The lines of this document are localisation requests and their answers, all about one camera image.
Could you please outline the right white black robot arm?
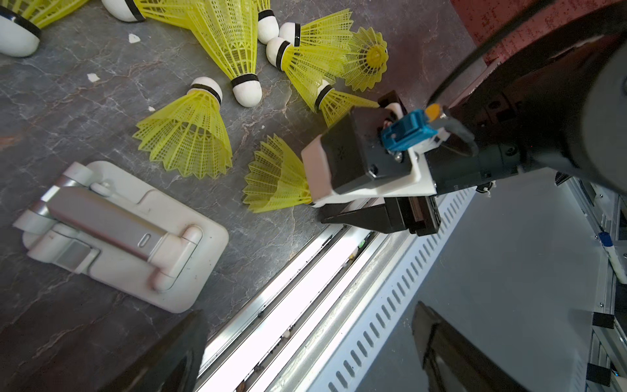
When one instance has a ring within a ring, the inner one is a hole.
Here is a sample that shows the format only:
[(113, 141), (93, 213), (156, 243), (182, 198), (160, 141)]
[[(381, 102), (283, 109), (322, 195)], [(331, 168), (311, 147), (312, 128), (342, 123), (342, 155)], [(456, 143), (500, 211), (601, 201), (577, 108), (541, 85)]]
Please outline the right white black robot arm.
[(625, 194), (625, 2), (555, 29), (445, 106), (441, 92), (500, 40), (472, 52), (424, 109), (408, 111), (391, 92), (302, 151), (313, 205), (376, 201), (323, 223), (433, 235), (437, 197), (541, 168)]

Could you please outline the white phone stand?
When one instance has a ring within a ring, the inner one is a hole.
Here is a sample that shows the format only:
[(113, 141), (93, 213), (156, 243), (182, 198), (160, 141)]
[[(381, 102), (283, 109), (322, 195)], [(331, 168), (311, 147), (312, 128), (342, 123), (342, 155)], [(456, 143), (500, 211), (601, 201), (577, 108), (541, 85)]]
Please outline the white phone stand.
[(225, 227), (106, 161), (72, 163), (14, 222), (28, 257), (173, 314), (199, 297)]

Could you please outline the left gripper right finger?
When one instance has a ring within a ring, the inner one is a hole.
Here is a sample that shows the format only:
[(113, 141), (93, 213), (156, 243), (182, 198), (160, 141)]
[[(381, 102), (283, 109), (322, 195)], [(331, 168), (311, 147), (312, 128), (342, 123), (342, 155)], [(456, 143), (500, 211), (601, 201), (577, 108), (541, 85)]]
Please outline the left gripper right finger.
[(429, 391), (525, 391), (442, 315), (418, 302), (412, 335)]

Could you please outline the yellow shuttlecock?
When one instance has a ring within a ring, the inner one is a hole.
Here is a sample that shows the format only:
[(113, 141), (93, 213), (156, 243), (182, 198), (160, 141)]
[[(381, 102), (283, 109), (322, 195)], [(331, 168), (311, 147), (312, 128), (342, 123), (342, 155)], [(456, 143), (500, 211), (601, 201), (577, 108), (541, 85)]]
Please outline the yellow shuttlecock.
[(270, 0), (254, 0), (258, 12), (257, 37), (266, 45), (270, 40), (279, 37), (279, 24)]
[(42, 30), (74, 13), (88, 0), (1, 1), (1, 53), (24, 58), (36, 52)]
[(119, 21), (138, 23), (147, 19), (190, 29), (187, 11), (191, 1), (171, 0), (102, 0), (106, 11)]
[(352, 11), (347, 8), (307, 24), (286, 22), (279, 28), (279, 37), (295, 47), (323, 46), (346, 48), (354, 21)]
[(272, 212), (313, 202), (305, 167), (280, 137), (261, 142), (248, 165), (243, 202), (254, 213)]
[(348, 42), (341, 78), (353, 91), (366, 91), (382, 80), (389, 53), (383, 35), (375, 29), (360, 27)]
[(207, 54), (228, 77), (240, 106), (261, 103), (256, 73), (257, 9), (252, 1), (196, 1), (187, 15), (191, 30)]
[(214, 79), (196, 78), (184, 96), (138, 122), (133, 135), (138, 150), (184, 177), (225, 175), (233, 167), (233, 152), (220, 115), (222, 98)]
[(346, 63), (347, 47), (299, 46), (277, 37), (266, 44), (266, 57), (272, 66), (284, 72), (300, 97), (316, 110), (318, 89), (333, 85)]

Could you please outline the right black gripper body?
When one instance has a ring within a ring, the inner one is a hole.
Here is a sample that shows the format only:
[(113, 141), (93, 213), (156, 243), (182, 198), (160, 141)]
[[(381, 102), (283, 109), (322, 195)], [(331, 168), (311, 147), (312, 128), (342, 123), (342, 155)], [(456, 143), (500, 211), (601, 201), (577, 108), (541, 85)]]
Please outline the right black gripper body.
[(382, 234), (408, 231), (427, 236), (438, 233), (441, 225), (434, 196), (384, 198), (383, 204), (323, 217), (323, 224), (349, 225)]

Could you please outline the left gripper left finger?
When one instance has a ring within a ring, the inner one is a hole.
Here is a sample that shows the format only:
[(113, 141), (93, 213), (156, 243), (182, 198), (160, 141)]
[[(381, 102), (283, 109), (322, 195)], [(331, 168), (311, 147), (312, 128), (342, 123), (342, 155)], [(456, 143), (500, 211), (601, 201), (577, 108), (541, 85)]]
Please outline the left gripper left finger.
[(207, 345), (207, 333), (204, 312), (190, 312), (140, 359), (101, 390), (193, 391)]

